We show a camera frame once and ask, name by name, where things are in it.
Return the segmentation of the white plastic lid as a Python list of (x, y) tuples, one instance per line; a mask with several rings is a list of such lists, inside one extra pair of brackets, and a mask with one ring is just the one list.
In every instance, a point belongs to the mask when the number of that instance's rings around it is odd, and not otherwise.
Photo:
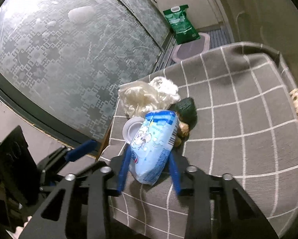
[(127, 120), (127, 122), (124, 124), (124, 127), (122, 129), (122, 136), (128, 144), (132, 142), (143, 122), (144, 118), (133, 117)]

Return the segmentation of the ginger root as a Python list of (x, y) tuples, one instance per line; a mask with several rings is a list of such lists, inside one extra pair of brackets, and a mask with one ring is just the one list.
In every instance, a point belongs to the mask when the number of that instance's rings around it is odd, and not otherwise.
[(187, 136), (189, 136), (189, 125), (180, 121), (176, 132), (174, 147), (179, 147), (182, 143), (182, 139)]

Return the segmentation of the dark green avocado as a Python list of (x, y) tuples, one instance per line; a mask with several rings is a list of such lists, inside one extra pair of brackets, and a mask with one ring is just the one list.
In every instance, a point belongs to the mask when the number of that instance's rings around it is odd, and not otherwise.
[(188, 124), (190, 130), (197, 124), (197, 110), (193, 98), (184, 98), (172, 104), (169, 110), (174, 111), (181, 122)]

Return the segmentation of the white plastic bag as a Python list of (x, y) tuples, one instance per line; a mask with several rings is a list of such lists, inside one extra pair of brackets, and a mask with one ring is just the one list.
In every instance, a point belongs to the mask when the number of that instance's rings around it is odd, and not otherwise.
[(134, 81), (124, 84), (120, 86), (118, 96), (124, 113), (130, 118), (166, 110), (181, 100), (178, 86), (165, 77), (155, 77), (149, 83)]

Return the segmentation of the grey checked tablecloth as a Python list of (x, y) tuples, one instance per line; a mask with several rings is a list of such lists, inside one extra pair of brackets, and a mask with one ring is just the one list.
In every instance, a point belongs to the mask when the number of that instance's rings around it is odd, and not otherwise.
[[(282, 237), (298, 215), (297, 86), (282, 54), (259, 43), (225, 45), (140, 79), (166, 77), (191, 97), (197, 123), (180, 153), (205, 173), (231, 173)], [(184, 238), (187, 199), (170, 176), (154, 186), (128, 174), (113, 217), (150, 238)]]

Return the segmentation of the frosted glass sliding door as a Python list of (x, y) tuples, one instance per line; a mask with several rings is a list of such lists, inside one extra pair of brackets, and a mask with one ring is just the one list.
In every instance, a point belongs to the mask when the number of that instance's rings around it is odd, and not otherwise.
[(150, 0), (0, 0), (0, 90), (59, 140), (103, 142), (119, 86), (151, 74), (169, 38)]

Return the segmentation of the oval pink grey mat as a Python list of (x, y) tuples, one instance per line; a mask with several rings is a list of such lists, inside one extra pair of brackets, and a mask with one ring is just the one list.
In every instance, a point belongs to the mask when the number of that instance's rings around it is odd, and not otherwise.
[(210, 49), (210, 35), (199, 32), (199, 39), (175, 46), (172, 53), (172, 61), (180, 63), (181, 61), (201, 54)]

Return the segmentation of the green rice bag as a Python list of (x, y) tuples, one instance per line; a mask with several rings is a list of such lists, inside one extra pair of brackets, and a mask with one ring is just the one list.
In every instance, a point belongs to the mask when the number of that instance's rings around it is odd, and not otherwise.
[(187, 17), (186, 11), (188, 8), (189, 6), (185, 4), (163, 11), (165, 19), (174, 31), (178, 45), (200, 39), (197, 30)]

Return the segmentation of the white refrigerator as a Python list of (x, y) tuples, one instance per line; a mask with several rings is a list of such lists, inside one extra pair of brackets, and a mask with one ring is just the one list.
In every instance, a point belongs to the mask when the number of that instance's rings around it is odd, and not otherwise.
[(298, 10), (291, 0), (220, 0), (234, 37), (279, 50), (298, 84)]

